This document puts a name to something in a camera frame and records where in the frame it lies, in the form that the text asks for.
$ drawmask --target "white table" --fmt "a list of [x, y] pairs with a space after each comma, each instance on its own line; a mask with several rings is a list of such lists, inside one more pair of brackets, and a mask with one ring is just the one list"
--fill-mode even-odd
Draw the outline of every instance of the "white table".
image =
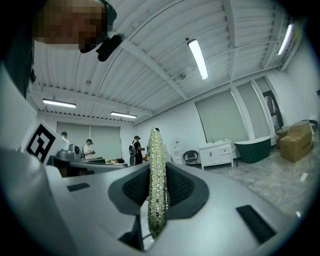
[[206, 166], [216, 166], [231, 163], [234, 167], [231, 140], [207, 143], [199, 147], [202, 170]]

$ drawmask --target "machine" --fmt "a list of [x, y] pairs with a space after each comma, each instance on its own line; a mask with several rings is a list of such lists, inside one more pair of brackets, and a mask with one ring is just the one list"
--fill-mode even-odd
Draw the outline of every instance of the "machine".
[[149, 164], [62, 178], [55, 163], [44, 166], [18, 151], [0, 154], [7, 203], [54, 255], [260, 255], [291, 227], [277, 208], [237, 181], [167, 163], [171, 207], [164, 230], [144, 252], [140, 207], [149, 193]]

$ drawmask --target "glittery corn-shaped object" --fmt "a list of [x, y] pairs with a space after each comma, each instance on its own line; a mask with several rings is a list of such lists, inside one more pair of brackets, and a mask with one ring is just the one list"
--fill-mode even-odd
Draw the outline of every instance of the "glittery corn-shaped object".
[[160, 133], [153, 126], [148, 147], [150, 154], [148, 224], [152, 238], [156, 239], [166, 225], [165, 213], [170, 206], [166, 162], [169, 162], [171, 157]]

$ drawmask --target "stacked cardboard box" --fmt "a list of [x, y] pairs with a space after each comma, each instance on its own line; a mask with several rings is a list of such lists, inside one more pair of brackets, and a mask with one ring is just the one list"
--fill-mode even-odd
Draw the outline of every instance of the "stacked cardboard box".
[[280, 139], [281, 157], [293, 163], [311, 151], [312, 130], [308, 121], [296, 122], [288, 129], [287, 136]]
[[289, 127], [286, 127], [286, 128], [277, 130], [277, 131], [275, 132], [275, 134], [276, 134], [276, 147], [277, 147], [278, 149], [280, 149], [280, 140], [281, 140], [282, 138], [284, 138], [284, 137], [287, 136], [288, 130], [289, 130]]

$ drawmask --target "green bathtub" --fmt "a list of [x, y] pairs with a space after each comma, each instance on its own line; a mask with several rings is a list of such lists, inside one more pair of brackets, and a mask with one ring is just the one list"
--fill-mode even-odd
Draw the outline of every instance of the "green bathtub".
[[256, 163], [270, 155], [271, 136], [234, 142], [234, 145], [245, 162]]

